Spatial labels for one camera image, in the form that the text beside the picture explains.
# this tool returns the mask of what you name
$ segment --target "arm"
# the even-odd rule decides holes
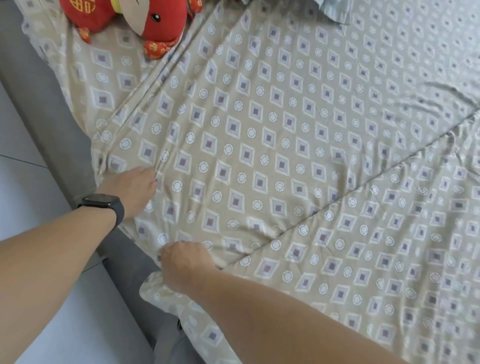
[[[200,243],[168,245],[161,260],[165,283],[202,306],[245,364],[405,364],[307,304],[216,269]]]
[[[130,218],[155,193],[154,178],[135,168],[98,193],[118,196]],[[54,317],[115,220],[113,210],[83,206],[0,242],[0,363],[13,363]]]

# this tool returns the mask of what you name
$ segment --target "black watch strap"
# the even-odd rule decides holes
[[[125,209],[120,199],[117,196],[109,194],[91,194],[82,198],[78,207],[98,207],[98,208],[110,208],[117,214],[117,220],[115,221],[115,227],[119,226],[125,217]]]

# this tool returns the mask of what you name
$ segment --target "bed sheet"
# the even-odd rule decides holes
[[[42,1],[23,6],[43,24],[39,43],[93,140],[97,183],[157,170],[154,199],[122,226],[143,251],[158,261],[167,241],[203,241],[219,267],[295,294],[410,361],[478,356],[476,2],[356,1],[350,26],[313,1],[208,3],[178,48],[147,64],[121,19],[80,45]],[[161,274],[141,294],[180,316],[208,363],[238,360]],[[416,297],[441,304],[430,321],[417,320],[428,302]],[[404,312],[412,332],[431,328],[418,333],[420,351]]]

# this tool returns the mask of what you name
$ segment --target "red plush toy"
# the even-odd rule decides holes
[[[178,41],[187,16],[202,11],[203,0],[60,0],[65,14],[78,27],[80,37],[91,42],[90,33],[102,30],[116,14],[123,14],[135,33],[146,41],[144,49],[153,60],[161,58]]]

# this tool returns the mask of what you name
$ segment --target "forearm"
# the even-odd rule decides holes
[[[228,273],[198,277],[191,297],[244,363],[404,363],[307,304]]]
[[[1,363],[14,362],[56,314],[115,219],[81,207],[0,243]]]

